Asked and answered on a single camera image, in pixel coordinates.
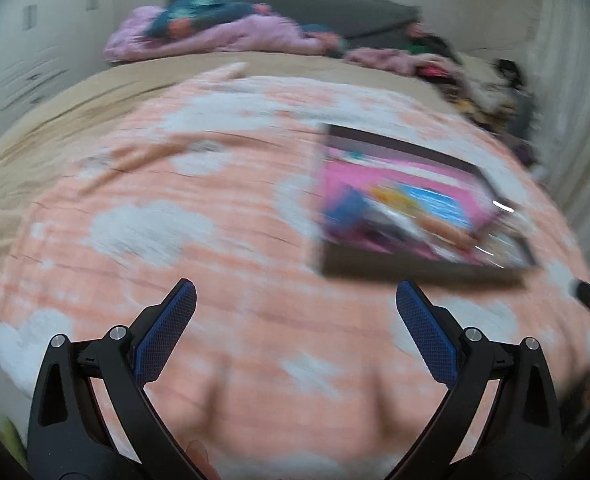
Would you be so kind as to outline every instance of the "box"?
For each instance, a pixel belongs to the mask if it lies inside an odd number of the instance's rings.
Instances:
[[[320,251],[323,274],[385,281],[512,283],[521,281],[525,272],[537,267],[528,242],[521,235],[510,239],[514,241],[511,250],[519,253],[519,266],[482,264],[473,256],[462,256],[454,262],[422,248],[392,252],[371,240],[337,237],[330,227],[330,218],[355,218],[364,207],[359,196],[382,179],[395,180],[406,196],[421,204],[422,210],[465,232],[483,224],[498,206],[508,202],[473,164],[402,140],[330,124],[323,151],[319,170],[321,208],[325,213]],[[340,193],[344,198],[354,193],[355,200],[342,198],[341,207],[345,210],[341,215],[329,216],[333,200]],[[477,254],[478,250],[481,249],[475,246],[473,252]]]

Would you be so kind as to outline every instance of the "white curtain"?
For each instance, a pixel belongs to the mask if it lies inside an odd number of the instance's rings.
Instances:
[[[542,0],[526,71],[540,105],[535,143],[548,192],[590,266],[590,0]]]

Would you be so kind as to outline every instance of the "silver screw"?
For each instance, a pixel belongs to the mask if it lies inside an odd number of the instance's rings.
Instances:
[[[116,341],[119,341],[122,337],[124,337],[126,335],[126,327],[125,326],[114,326],[111,329],[111,332],[108,333],[108,335],[110,336],[111,339],[115,339]]]
[[[469,341],[479,341],[482,338],[482,333],[479,332],[479,330],[476,328],[466,329],[464,335],[466,336],[466,339],[468,339]]]
[[[51,339],[51,346],[53,348],[59,348],[64,344],[66,338],[62,334],[57,334],[53,339]]]
[[[527,337],[524,340],[524,343],[526,343],[526,346],[531,350],[537,350],[539,348],[539,341],[537,341],[537,339],[534,337]]]

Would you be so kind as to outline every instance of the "blue gripper pad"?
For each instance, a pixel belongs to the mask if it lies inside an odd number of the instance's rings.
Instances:
[[[457,349],[433,316],[432,305],[427,306],[427,300],[421,298],[409,282],[399,283],[395,299],[399,315],[433,379],[452,388],[459,377]]]
[[[133,376],[139,386],[157,380],[187,323],[195,313],[197,291],[186,282],[134,351]]]

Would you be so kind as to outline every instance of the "gray headboard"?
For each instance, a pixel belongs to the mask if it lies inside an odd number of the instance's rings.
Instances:
[[[169,4],[178,0],[167,0]],[[387,30],[395,24],[420,20],[418,7],[407,7],[389,0],[233,0],[267,3],[282,16],[298,23],[326,25],[344,38],[365,32],[385,30],[367,38],[355,39],[353,46],[403,48],[406,38],[401,30]]]

